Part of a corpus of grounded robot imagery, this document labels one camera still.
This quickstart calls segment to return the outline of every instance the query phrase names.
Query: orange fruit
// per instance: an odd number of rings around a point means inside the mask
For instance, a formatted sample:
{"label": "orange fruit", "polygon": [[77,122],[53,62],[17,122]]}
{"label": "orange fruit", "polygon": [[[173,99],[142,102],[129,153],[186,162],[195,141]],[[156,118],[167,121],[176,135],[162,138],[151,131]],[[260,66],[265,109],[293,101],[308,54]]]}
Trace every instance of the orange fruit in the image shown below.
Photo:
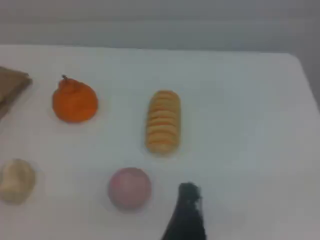
{"label": "orange fruit", "polygon": [[83,82],[62,75],[58,89],[52,96],[56,116],[67,123],[81,123],[91,119],[98,110],[95,91]]}

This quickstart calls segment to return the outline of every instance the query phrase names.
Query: white tabletop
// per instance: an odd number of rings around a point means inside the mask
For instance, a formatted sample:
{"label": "white tabletop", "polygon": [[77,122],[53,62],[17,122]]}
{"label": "white tabletop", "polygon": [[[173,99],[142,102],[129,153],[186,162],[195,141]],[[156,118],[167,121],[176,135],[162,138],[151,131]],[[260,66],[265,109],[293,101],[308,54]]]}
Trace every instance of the white tabletop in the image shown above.
{"label": "white tabletop", "polygon": [[[0,163],[22,158],[38,172],[25,204],[0,204],[2,240],[160,239],[185,181],[202,189],[210,240],[319,238],[320,116],[295,57],[1,45],[0,66],[34,79],[0,122]],[[55,117],[62,74],[96,90],[92,120]],[[143,145],[159,89],[181,98],[181,146],[168,158]],[[153,185],[150,203],[132,214],[105,193],[111,174],[128,166]]]}

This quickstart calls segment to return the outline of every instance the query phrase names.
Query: bread roll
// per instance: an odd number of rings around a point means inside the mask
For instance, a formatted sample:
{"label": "bread roll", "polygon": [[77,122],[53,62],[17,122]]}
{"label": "bread roll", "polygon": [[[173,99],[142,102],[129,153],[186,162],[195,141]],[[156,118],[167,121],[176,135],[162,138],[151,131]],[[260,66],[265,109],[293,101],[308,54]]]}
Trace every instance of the bread roll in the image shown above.
{"label": "bread roll", "polygon": [[0,197],[10,204],[21,204],[31,194],[36,183],[36,173],[24,160],[14,159],[2,169]]}
{"label": "bread roll", "polygon": [[180,144],[181,106],[179,96],[170,90],[156,92],[149,104],[145,145],[155,154],[174,152]]}

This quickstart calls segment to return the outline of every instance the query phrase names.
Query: gray wall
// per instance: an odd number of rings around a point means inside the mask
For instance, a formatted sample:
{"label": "gray wall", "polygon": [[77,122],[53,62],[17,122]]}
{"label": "gray wall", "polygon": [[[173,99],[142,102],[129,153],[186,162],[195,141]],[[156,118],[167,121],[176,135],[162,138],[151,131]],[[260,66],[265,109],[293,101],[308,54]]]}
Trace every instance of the gray wall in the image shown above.
{"label": "gray wall", "polygon": [[2,0],[0,43],[297,55],[320,103],[319,0]]}

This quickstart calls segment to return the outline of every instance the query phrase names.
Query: pink ball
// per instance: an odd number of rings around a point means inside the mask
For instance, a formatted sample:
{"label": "pink ball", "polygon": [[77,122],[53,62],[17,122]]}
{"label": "pink ball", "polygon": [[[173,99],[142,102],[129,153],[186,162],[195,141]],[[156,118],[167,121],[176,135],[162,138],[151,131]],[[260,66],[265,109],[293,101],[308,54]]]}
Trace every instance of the pink ball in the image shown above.
{"label": "pink ball", "polygon": [[108,184],[108,196],[119,209],[139,209],[151,196],[150,179],[139,168],[122,168],[111,177]]}

